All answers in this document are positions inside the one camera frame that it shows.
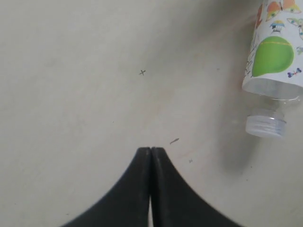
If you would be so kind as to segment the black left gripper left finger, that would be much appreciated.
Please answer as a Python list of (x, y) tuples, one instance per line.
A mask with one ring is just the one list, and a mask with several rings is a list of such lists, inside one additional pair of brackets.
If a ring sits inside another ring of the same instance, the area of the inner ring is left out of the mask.
[(117, 183), (65, 227), (147, 227), (151, 149), (139, 148)]

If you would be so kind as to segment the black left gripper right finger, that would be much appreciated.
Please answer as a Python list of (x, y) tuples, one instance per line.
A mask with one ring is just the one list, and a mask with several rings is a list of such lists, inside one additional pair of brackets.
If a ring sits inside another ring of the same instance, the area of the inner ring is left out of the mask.
[(151, 149), (151, 209), (155, 227), (238, 227), (182, 178), (165, 149)]

